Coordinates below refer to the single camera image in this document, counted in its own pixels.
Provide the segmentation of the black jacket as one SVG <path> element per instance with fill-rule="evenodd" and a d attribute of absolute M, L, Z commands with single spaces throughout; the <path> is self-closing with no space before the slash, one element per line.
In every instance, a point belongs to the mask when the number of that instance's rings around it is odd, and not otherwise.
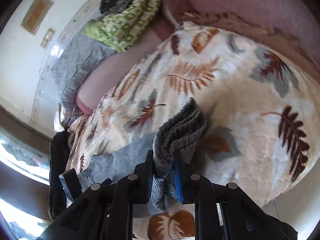
<path fill-rule="evenodd" d="M 50 141 L 50 171 L 48 214 L 55 220 L 66 209 L 66 195 L 62 188 L 59 175 L 65 172 L 71 149 L 68 144 L 69 133 L 57 132 Z"/>

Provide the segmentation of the beige wall switch plate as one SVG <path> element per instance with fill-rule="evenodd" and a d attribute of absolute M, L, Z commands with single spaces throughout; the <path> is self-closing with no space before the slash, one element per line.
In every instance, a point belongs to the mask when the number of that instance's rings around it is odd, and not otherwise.
<path fill-rule="evenodd" d="M 46 34 L 44 35 L 44 38 L 42 39 L 40 46 L 42 48 L 46 48 L 47 44 L 52 40 L 53 36 L 55 34 L 55 31 L 51 28 L 49 28 L 46 32 Z"/>

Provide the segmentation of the grey quilted pillow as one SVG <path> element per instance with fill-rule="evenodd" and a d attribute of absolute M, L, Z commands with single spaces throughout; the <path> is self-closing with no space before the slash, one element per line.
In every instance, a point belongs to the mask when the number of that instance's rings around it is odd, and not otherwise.
<path fill-rule="evenodd" d="M 64 110 L 73 108 L 75 95 L 90 72 L 116 52 L 81 33 L 72 38 L 50 70 Z"/>

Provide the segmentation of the pink sofa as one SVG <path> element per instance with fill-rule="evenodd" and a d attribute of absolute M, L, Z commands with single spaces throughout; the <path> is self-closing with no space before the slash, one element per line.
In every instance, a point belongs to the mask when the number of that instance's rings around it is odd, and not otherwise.
<path fill-rule="evenodd" d="M 197 12 L 216 26 L 247 34 L 281 48 L 286 55 L 306 54 L 305 70 L 319 79 L 319 7 L 312 0 L 163 0 L 162 8 L 126 52 L 103 59 L 79 87 L 75 104 L 92 114 L 103 95 L 118 85 L 130 68 L 168 38 L 183 12 Z"/>

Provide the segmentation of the grey denim pants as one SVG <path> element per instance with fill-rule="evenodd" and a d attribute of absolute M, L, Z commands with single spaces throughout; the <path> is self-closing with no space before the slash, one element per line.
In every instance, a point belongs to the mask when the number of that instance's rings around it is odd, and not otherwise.
<path fill-rule="evenodd" d="M 175 153 L 181 155 L 184 163 L 190 163 L 206 125 L 202 112 L 191 98 L 155 134 L 133 139 L 131 144 L 112 153 L 94 155 L 88 168 L 78 174 L 80 184 L 85 190 L 107 178 L 116 183 L 131 174 L 138 164 L 146 160 L 148 151 L 152 150 L 154 174 L 151 198 L 148 204 L 137 205 L 133 216 L 143 218 L 160 214 L 176 202 Z"/>

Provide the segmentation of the leaf pattern fleece blanket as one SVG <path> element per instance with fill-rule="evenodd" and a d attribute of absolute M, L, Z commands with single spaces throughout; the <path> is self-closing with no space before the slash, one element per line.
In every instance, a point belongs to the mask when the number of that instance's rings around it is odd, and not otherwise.
<path fill-rule="evenodd" d="M 237 183 L 259 206 L 295 187 L 319 159 L 319 79 L 296 58 L 232 30 L 185 22 L 73 125 L 67 167 L 155 134 L 193 98 L 207 125 L 191 164 L 215 184 Z M 135 218 L 138 239 L 195 235 L 194 207 Z"/>

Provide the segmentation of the green patterned folded blanket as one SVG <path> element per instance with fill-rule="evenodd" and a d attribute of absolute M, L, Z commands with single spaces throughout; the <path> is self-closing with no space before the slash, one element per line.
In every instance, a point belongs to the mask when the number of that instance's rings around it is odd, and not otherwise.
<path fill-rule="evenodd" d="M 116 51 L 127 51 L 153 20 L 160 5 L 161 0 L 133 0 L 124 11 L 89 23 L 82 34 Z"/>

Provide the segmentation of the cream cloth bundle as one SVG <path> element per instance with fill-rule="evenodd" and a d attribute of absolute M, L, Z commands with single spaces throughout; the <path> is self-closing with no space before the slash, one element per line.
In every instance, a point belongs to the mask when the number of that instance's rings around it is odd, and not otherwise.
<path fill-rule="evenodd" d="M 66 110 L 59 103 L 58 109 L 54 116 L 54 131 L 63 132 L 68 125 Z"/>

